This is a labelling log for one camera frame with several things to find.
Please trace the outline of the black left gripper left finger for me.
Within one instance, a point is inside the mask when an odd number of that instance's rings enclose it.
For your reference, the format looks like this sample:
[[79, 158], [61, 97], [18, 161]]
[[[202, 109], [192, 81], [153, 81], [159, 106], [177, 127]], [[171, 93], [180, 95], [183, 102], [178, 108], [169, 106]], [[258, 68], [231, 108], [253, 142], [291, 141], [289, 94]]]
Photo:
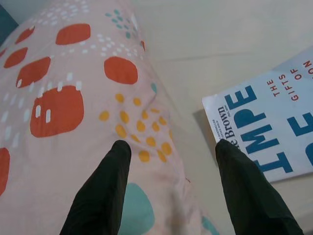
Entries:
[[131, 148], [117, 140], [79, 189], [62, 235], [116, 235], [119, 231], [131, 163]]

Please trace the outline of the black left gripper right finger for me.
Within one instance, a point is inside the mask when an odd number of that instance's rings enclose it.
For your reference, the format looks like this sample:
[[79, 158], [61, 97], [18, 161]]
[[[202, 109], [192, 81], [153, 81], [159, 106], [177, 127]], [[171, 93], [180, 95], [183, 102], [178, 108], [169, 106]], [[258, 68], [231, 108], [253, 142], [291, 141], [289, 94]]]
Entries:
[[237, 235], [301, 235], [281, 195], [257, 165], [237, 147], [215, 147], [227, 209]]

